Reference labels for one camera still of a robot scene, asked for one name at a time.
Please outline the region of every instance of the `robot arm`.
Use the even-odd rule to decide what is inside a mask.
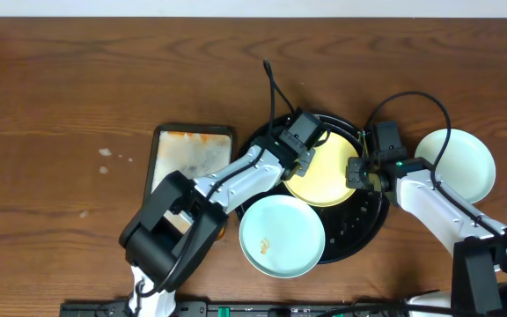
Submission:
[[[504,234],[503,229],[507,228],[506,225],[477,210],[445,183],[442,182],[439,186],[442,186],[453,199],[465,206],[475,216],[481,216],[482,221]],[[450,203],[439,190],[434,190],[428,169],[408,173],[397,180],[396,188],[396,199],[400,207],[417,217],[452,256],[455,243],[465,238],[487,239],[493,236],[492,233],[478,226],[463,211]]]
[[[381,122],[365,134],[365,146],[370,156],[350,158],[348,187],[365,188],[385,193],[390,202],[417,217],[453,255],[455,243],[468,237],[487,239],[493,234],[478,226],[474,220],[434,188],[432,165],[423,158],[408,158],[401,144],[395,122]],[[501,234],[506,225],[477,210],[436,175],[442,187],[454,201],[475,217],[481,217]]]
[[[428,161],[408,158],[395,122],[381,122],[362,135],[370,154],[349,159],[348,187],[385,193],[392,204],[422,221],[453,256],[451,294],[418,296],[410,303],[477,313],[507,309],[507,285],[495,275],[499,269],[507,273],[507,226],[468,203],[441,181],[443,175],[432,180]]]
[[[316,116],[298,110],[271,132],[255,139],[246,155],[223,170],[193,180],[174,172],[152,192],[119,238],[133,267],[135,294],[150,295],[131,299],[133,313],[161,317],[171,313],[174,291],[201,263],[228,214],[250,197],[305,170],[310,164],[306,158],[313,155],[325,128]],[[167,210],[182,215],[194,230],[176,230],[165,217]],[[163,290],[152,288],[162,283]]]

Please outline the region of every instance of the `white bowl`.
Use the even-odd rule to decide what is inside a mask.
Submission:
[[[260,199],[239,226],[239,244],[248,261],[274,277],[301,276],[320,260],[324,226],[305,202],[287,195]]]
[[[415,157],[422,157],[433,164],[446,134],[447,129],[428,134],[418,144]],[[451,138],[436,172],[470,203],[488,195],[496,181],[496,164],[489,149],[481,140],[459,129],[451,129]]]

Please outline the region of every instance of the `food crumb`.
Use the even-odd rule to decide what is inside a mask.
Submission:
[[[109,149],[107,149],[107,148],[105,148],[105,149],[99,149],[99,154],[101,154],[102,156],[111,156],[111,155],[113,155],[113,153]]]
[[[267,238],[263,238],[260,243],[261,243],[261,254],[266,254],[269,250],[269,240]]]

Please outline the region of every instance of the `white wall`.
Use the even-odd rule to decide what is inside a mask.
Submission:
[[[0,0],[0,16],[507,18],[507,0]]]

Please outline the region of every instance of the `plate rim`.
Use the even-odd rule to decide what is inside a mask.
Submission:
[[[243,228],[244,228],[244,224],[246,223],[246,220],[247,220],[247,215],[248,215],[248,212],[250,212],[250,209],[252,209],[257,203],[263,201],[263,200],[266,200],[266,199],[282,199],[282,200],[289,200],[289,201],[295,201],[296,203],[300,203],[300,204],[303,204],[305,207],[306,207],[306,210],[310,211],[309,214],[313,215],[313,216],[310,216],[310,217],[314,217],[314,219],[312,219],[310,222],[311,223],[315,223],[315,224],[319,224],[319,225],[316,225],[318,227],[318,232],[320,233],[320,236],[322,237],[320,239],[320,243],[319,243],[319,250],[316,252],[315,256],[314,256],[314,259],[315,260],[312,260],[311,262],[308,262],[303,268],[306,268],[309,266],[310,264],[310,267],[308,267],[307,269],[301,271],[300,273],[295,273],[293,275],[290,275],[290,276],[286,276],[286,275],[280,275],[278,274],[278,272],[275,272],[273,270],[270,270],[270,269],[267,269],[265,267],[263,267],[262,265],[260,265],[256,260],[253,259],[253,257],[250,255],[250,253],[246,250],[246,247],[244,245],[244,239],[243,239]],[[255,202],[254,204],[252,204],[252,206],[250,206],[250,208],[248,208],[246,210],[246,212],[244,213],[244,217],[242,217],[241,221],[240,221],[240,224],[239,224],[239,244],[240,244],[240,248],[242,249],[242,253],[244,254],[244,256],[247,258],[247,260],[252,264],[252,266],[254,266],[256,269],[258,269],[261,273],[263,274],[266,274],[268,276],[272,276],[272,277],[277,277],[277,278],[294,278],[294,277],[298,277],[298,276],[302,276],[306,273],[308,273],[310,270],[312,270],[319,262],[320,262],[320,258],[322,257],[322,255],[324,254],[324,249],[326,247],[326,231],[324,230],[324,225],[322,224],[322,221],[320,220],[320,217],[318,217],[318,215],[316,214],[316,212],[312,209],[312,207],[305,203],[304,201],[294,197],[294,196],[289,196],[289,195],[270,195],[270,196],[267,196],[267,197],[264,197],[264,198],[261,198],[259,201]]]
[[[424,146],[426,146],[425,143],[431,142],[432,139],[434,141],[437,141],[437,139],[434,139],[434,137],[439,137],[439,135],[443,134],[443,139],[445,140],[446,131],[447,131],[447,129],[438,129],[438,130],[435,130],[435,131],[429,133],[427,136],[425,136],[420,141],[418,146],[416,146],[414,157],[415,158],[418,157],[418,151],[420,149],[422,149]],[[482,191],[480,191],[481,194],[474,196],[473,199],[466,199],[465,198],[470,203],[478,203],[482,199],[486,198],[487,195],[489,195],[489,193],[492,191],[492,188],[496,184],[496,162],[494,160],[494,156],[492,155],[492,152],[490,151],[488,146],[486,146],[486,144],[481,139],[479,139],[478,137],[476,137],[472,133],[468,133],[462,129],[451,129],[451,132],[452,132],[452,134],[451,134],[450,142],[455,136],[458,139],[462,139],[463,137],[469,137],[469,138],[473,139],[478,145],[481,146],[481,149],[483,151],[485,151],[485,154],[486,153],[488,154],[488,156],[486,156],[486,158],[489,158],[489,168],[491,170],[489,172],[492,173],[493,176],[490,177],[490,179],[482,186]]]

